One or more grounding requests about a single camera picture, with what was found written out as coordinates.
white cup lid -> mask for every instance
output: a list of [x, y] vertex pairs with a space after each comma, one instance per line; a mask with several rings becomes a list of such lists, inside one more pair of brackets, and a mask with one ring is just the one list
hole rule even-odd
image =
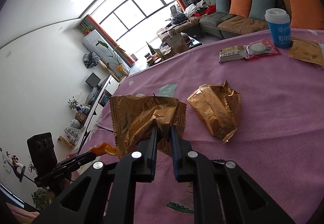
[[265, 19], [274, 24], [286, 24], [290, 22], [287, 12], [279, 8], [271, 8], [265, 11]]

orange cushion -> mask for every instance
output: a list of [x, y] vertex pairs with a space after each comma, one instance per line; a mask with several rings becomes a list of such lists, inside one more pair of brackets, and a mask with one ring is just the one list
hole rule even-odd
[[230, 14], [248, 17], [250, 15], [252, 0], [232, 0]]
[[324, 8], [320, 0], [290, 0], [291, 28], [324, 30]]
[[285, 4], [287, 14], [291, 18], [291, 5], [290, 5], [290, 0], [283, 0], [283, 2]]

pink tablecloth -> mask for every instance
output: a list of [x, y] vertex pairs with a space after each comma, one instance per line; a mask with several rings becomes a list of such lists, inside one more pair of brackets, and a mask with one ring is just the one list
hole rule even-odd
[[[292, 29], [292, 35], [324, 43], [324, 31]], [[304, 224], [324, 196], [324, 71], [318, 66], [282, 55], [219, 64], [219, 50], [271, 38], [262, 31], [203, 45], [128, 77], [115, 95], [158, 95], [162, 86], [177, 84], [174, 97], [186, 103], [200, 85], [222, 84], [242, 95], [242, 116], [234, 137], [223, 144], [209, 134], [187, 105], [184, 138], [210, 159], [237, 162], [294, 219]], [[110, 107], [101, 126], [111, 127]], [[82, 152], [114, 136], [96, 128]], [[105, 163], [115, 156], [101, 157]], [[176, 183], [171, 158], [158, 152], [153, 183], [139, 183], [134, 223], [194, 223], [193, 215], [166, 205], [183, 201], [185, 183]]]

golden snack wrapper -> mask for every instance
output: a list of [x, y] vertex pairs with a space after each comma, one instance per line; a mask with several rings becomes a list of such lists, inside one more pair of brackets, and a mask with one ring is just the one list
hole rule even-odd
[[175, 125], [179, 138], [182, 138], [186, 125], [185, 103], [170, 97], [127, 95], [111, 97], [110, 107], [117, 152], [121, 158], [136, 151], [139, 142], [148, 140], [156, 125], [162, 132], [158, 149], [172, 155], [169, 130]]
[[296, 37], [292, 37], [291, 40], [293, 46], [288, 52], [290, 57], [324, 66], [323, 55], [318, 42]]
[[241, 95], [224, 85], [205, 84], [187, 99], [199, 118], [205, 122], [210, 133], [224, 143], [237, 131], [237, 118], [241, 106]]

blue paper cup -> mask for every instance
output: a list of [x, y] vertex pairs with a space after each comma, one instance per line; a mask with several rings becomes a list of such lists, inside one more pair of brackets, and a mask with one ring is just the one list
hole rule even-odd
[[265, 19], [268, 22], [273, 43], [279, 48], [291, 48], [290, 17], [286, 11], [278, 8], [268, 9]]

